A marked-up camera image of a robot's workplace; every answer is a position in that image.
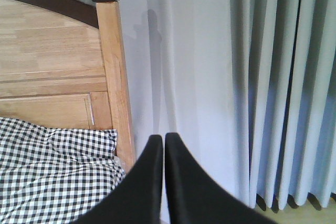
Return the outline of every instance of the light blue curtain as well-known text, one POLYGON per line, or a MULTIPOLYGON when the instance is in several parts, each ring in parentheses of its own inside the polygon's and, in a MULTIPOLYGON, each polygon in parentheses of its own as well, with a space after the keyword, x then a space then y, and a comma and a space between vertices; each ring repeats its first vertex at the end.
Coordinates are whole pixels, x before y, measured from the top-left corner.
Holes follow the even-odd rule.
MULTIPOLYGON (((121 0, 137 153, 178 131, 206 171, 326 207, 336 191, 336 0, 121 0)), ((168 221, 166 203, 162 218, 168 221)))

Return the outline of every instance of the wooden bed frame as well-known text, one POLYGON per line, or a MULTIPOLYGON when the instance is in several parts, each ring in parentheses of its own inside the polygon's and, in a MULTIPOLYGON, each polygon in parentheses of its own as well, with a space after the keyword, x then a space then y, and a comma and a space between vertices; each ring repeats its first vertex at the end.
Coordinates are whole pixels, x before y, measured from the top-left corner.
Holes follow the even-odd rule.
POLYGON ((0 0, 0 116, 117 129, 128 171, 135 150, 118 0, 93 1, 97 9, 76 0, 0 0))

